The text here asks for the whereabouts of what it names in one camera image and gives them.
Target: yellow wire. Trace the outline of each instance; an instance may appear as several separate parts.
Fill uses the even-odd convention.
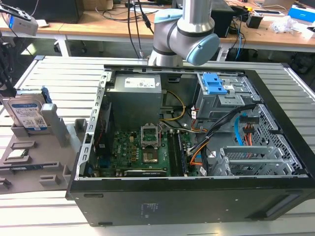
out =
[[[171,93],[172,95],[174,95],[182,104],[183,106],[183,111],[182,113],[178,116],[178,117],[174,117],[174,118],[167,118],[167,119],[160,119],[162,121],[172,121],[172,120],[177,120],[177,119],[180,119],[181,117],[183,117],[183,115],[185,114],[185,104],[183,103],[183,101],[179,98],[179,96],[177,96],[175,93],[173,93],[172,91],[166,91],[167,93]]]

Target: cardboard box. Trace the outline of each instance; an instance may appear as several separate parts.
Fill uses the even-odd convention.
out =
[[[314,22],[315,21],[315,9],[311,8],[299,8],[293,5],[288,15],[292,18],[299,19],[302,21]]]
[[[84,10],[98,10],[105,11],[113,9],[113,0],[83,0]]]

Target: motherboard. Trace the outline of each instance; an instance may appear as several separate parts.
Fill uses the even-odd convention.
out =
[[[96,170],[100,177],[170,177],[189,173],[185,153],[191,146],[188,132],[172,133],[160,131],[157,135],[148,130],[144,136],[141,131],[116,131],[111,156],[100,156]],[[158,146],[143,144],[157,142]]]

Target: hard drive label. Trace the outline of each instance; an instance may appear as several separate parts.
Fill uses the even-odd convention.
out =
[[[27,130],[47,129],[47,124],[43,116],[39,113],[37,104],[12,104],[11,107],[16,117]]]

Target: blue box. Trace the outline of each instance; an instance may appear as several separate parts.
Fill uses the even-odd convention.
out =
[[[314,22],[315,21],[315,9],[311,8],[299,8],[296,5],[293,5],[290,9],[288,15],[292,18],[308,21],[308,22]]]

